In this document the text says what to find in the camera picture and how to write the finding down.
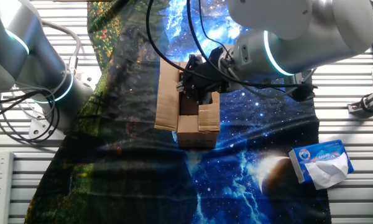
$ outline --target black mount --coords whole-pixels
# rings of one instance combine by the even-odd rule
[[[211,51],[209,57],[211,63],[217,65],[222,53],[223,49],[221,47]],[[185,69],[200,74],[202,77],[183,73],[177,85],[177,90],[183,91],[189,99],[196,101],[198,105],[212,103],[211,93],[214,91],[219,93],[226,92],[229,86],[229,83],[223,78],[221,73],[213,68],[210,63],[203,62],[201,56],[190,55]]]

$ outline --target teal light ring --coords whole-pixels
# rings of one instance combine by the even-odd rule
[[[58,98],[56,98],[54,101],[58,101],[58,100],[61,100],[62,98],[64,98],[70,91],[70,89],[72,88],[72,85],[73,85],[73,75],[71,74],[70,75],[70,85],[68,87],[68,89]],[[37,101],[37,100],[34,100],[36,103],[48,103],[48,102],[40,102],[40,101]]]
[[[7,34],[10,37],[16,39],[25,48],[27,54],[29,55],[29,48],[27,47],[27,45],[25,44],[25,42],[23,40],[21,40],[21,38],[19,38],[17,35],[15,35],[13,32],[11,32],[11,31],[9,31],[7,29],[6,29],[6,32],[7,32]]]
[[[269,32],[264,31],[264,47],[265,47],[265,52],[267,53],[268,59],[271,62],[271,64],[278,70],[279,73],[282,73],[284,75],[292,76],[294,74],[288,73],[285,70],[283,70],[278,63],[276,63],[274,56],[271,53],[271,49],[269,48]]]

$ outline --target gray robot arm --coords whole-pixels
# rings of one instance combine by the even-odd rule
[[[231,16],[235,8],[233,4],[247,3],[248,1],[230,1]],[[304,22],[297,26],[303,32],[292,35],[279,29],[276,22],[269,23],[267,27],[249,23],[252,29],[241,35],[234,46],[227,46],[232,58],[229,58],[224,49],[214,49],[210,55],[211,62],[229,77],[251,83],[267,83],[268,80],[293,78],[295,74],[312,68],[359,55],[373,43],[373,8],[370,1],[311,0],[309,4],[302,1],[302,5],[310,7],[307,9],[307,26],[305,17]],[[237,13],[234,15],[237,16],[236,21],[241,17],[249,17]],[[293,19],[295,18],[286,21],[286,24],[291,24]],[[286,38],[267,30],[274,30]],[[178,84],[178,90],[196,102],[209,103],[212,91],[224,93],[241,88],[240,85],[222,78],[223,75],[207,62],[203,63],[197,57],[192,58],[193,61],[188,65],[190,70],[215,80],[184,75],[185,79]]]
[[[55,104],[60,110],[58,129],[66,131],[93,90],[75,78],[76,57],[69,66],[47,40],[42,21],[29,0],[0,0],[0,91],[15,83],[56,90]],[[49,111],[44,96],[33,99]]]

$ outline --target galaxy print cloth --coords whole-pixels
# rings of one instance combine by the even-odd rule
[[[199,54],[190,35],[186,8],[185,0],[172,0],[165,11],[167,55],[181,61],[187,61],[189,54]],[[192,11],[197,37],[209,55],[219,45],[204,36],[196,1],[192,1]],[[231,19],[224,0],[202,0],[202,16],[208,36],[223,44],[234,44],[247,30]],[[260,92],[280,94],[275,90]],[[222,94],[216,149],[186,152],[198,192],[193,223],[329,223],[326,192],[318,192],[316,200],[315,190],[300,186],[293,177],[286,157],[293,147],[317,142],[317,125],[312,101],[270,100],[246,90]],[[278,163],[283,162],[284,167],[279,168]],[[321,215],[312,215],[310,209],[318,209]]]
[[[202,3],[212,38],[233,44],[246,30],[223,0]],[[203,37],[196,1],[192,8],[209,54],[218,45]],[[44,173],[25,223],[331,223],[327,191],[300,185],[288,158],[294,147],[318,142],[312,100],[221,94],[216,149],[181,150],[171,131],[154,129],[160,59],[147,39],[146,9],[145,0],[88,3],[103,76]],[[185,9],[185,0],[155,0],[152,8],[152,37],[176,61],[198,53]]]

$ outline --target tissue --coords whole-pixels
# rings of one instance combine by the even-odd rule
[[[354,171],[340,140],[299,147],[289,156],[299,183],[313,182],[317,190],[340,183]]]
[[[316,161],[305,164],[317,190],[325,189],[347,179],[348,158],[345,153],[327,161]]]

